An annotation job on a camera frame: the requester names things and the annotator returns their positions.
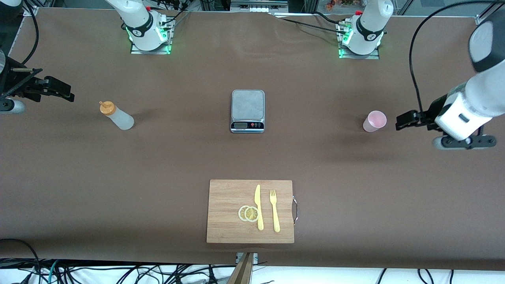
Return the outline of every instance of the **plastic fork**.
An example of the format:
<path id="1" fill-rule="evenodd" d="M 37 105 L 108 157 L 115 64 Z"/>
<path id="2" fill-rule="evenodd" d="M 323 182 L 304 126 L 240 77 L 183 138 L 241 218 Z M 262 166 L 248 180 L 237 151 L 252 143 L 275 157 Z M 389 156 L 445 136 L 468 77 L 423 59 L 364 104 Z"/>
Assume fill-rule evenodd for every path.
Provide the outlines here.
<path id="1" fill-rule="evenodd" d="M 270 191 L 270 203 L 272 203 L 272 211 L 274 212 L 274 231 L 280 232 L 281 226 L 279 224 L 279 216 L 277 216 L 277 196 L 275 195 L 275 190 Z"/>

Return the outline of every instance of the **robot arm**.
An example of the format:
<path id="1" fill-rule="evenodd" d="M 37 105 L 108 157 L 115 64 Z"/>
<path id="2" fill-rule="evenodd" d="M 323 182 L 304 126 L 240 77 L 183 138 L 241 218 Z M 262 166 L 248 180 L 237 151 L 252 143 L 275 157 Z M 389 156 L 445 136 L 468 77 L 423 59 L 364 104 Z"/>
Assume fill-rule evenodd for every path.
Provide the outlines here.
<path id="1" fill-rule="evenodd" d="M 505 113 L 504 41 L 505 11 L 498 11 L 479 24 L 469 40 L 470 58 L 478 73 L 436 99 L 427 111 L 398 116 L 396 130 L 426 125 L 428 130 L 442 131 L 448 137 L 434 141 L 439 149 L 448 148 L 447 141 L 466 149 L 494 146 L 494 137 L 483 135 L 481 130 L 493 117 Z"/>
<path id="2" fill-rule="evenodd" d="M 51 76 L 35 77 L 40 71 L 26 68 L 0 50 L 0 114 L 24 112 L 24 103 L 10 98 L 15 96 L 34 102 L 40 102 L 42 95 L 74 101 L 70 85 Z"/>
<path id="3" fill-rule="evenodd" d="M 143 51 L 152 51 L 168 40 L 167 16 L 148 11 L 141 0 L 106 0 L 126 25 L 132 43 Z"/>
<path id="4" fill-rule="evenodd" d="M 380 44 L 393 10 L 391 0 L 369 0 L 363 14 L 350 19 L 352 32 L 342 43 L 356 54 L 372 53 Z"/>

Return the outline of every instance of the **wooden cutting board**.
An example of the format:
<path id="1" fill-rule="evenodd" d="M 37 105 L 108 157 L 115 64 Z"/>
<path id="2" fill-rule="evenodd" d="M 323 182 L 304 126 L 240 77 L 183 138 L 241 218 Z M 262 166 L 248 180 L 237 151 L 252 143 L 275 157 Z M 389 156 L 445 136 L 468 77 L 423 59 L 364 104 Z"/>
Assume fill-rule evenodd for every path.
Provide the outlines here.
<path id="1" fill-rule="evenodd" d="M 264 229 L 258 230 L 256 222 L 242 221 L 238 210 L 244 205 L 254 206 L 257 185 L 261 186 L 261 208 Z M 270 190 L 277 195 L 277 214 L 280 232 L 274 232 Z M 292 244 L 294 225 L 291 206 L 293 182 L 291 180 L 235 180 L 213 179 L 209 188 L 209 214 L 207 217 L 207 243 L 226 244 Z"/>

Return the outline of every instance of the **cutting board handle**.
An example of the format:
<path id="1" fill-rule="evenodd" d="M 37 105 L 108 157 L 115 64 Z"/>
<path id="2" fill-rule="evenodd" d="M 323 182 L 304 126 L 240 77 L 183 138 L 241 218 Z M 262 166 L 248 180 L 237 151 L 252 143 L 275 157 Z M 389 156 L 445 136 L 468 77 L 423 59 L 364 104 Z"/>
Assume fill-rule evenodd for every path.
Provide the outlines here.
<path id="1" fill-rule="evenodd" d="M 294 198 L 294 195 L 293 195 L 293 203 L 294 203 L 295 211 L 296 211 L 296 217 L 294 218 L 294 221 L 293 221 L 293 226 L 295 226 L 296 225 L 296 221 L 298 220 L 298 202 L 296 202 L 296 199 Z"/>

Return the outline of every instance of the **mounting plate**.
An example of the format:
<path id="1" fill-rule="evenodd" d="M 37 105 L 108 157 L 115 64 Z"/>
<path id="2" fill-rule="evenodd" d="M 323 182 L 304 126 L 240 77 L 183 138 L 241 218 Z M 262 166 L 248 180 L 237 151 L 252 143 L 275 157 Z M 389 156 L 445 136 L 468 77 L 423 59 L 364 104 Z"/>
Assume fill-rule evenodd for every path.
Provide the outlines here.
<path id="1" fill-rule="evenodd" d="M 244 255 L 244 253 L 237 253 L 237 255 L 235 256 L 235 264 L 238 264 L 238 262 L 240 261 L 240 259 L 242 258 L 243 255 Z M 254 255 L 253 264 L 258 264 L 258 254 L 254 253 L 253 255 Z"/>

